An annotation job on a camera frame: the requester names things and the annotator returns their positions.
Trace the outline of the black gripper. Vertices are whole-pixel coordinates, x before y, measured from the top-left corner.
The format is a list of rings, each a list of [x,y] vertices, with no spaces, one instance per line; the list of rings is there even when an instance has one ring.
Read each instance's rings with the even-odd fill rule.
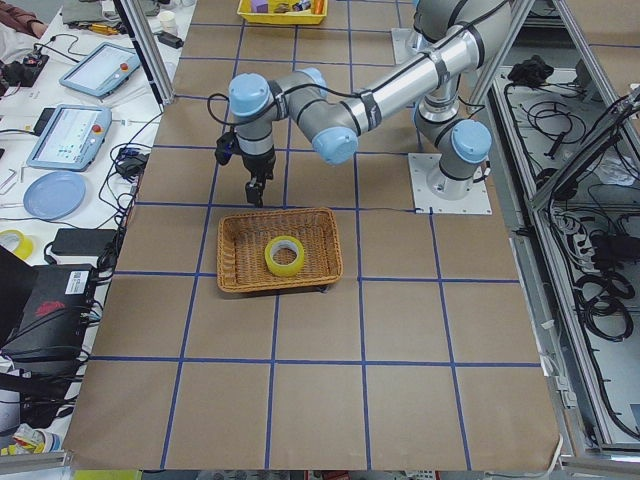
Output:
[[[240,146],[240,137],[234,130],[223,133],[216,140],[215,159],[221,165],[227,165],[233,155],[242,158],[243,165],[251,174],[251,180],[245,184],[247,202],[262,207],[264,187],[273,179],[275,149],[271,146],[264,153],[248,153]]]

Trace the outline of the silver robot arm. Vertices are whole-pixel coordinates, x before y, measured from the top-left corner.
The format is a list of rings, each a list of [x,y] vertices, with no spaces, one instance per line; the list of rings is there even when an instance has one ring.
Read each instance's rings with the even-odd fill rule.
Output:
[[[250,174],[246,199],[260,207],[276,160],[274,122],[294,121],[314,151],[338,165],[353,157],[361,135],[413,104],[416,129],[441,153],[427,175],[429,190],[445,200],[462,199],[478,179],[492,136],[481,122],[460,116],[459,78],[497,54],[511,18],[508,1],[419,1],[414,29],[425,46],[372,84],[339,93],[335,103],[316,68],[275,80],[240,74],[228,87],[233,120],[216,141],[216,161],[225,165],[232,156],[241,157]]]

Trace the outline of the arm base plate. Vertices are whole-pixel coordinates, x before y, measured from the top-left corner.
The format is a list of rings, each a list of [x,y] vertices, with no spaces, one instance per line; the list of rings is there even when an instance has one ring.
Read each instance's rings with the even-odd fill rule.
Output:
[[[481,169],[466,180],[452,180],[440,169],[440,154],[408,155],[414,210],[422,214],[491,215]]]
[[[393,28],[391,30],[391,40],[396,65],[404,63],[431,45],[431,43],[414,28]]]

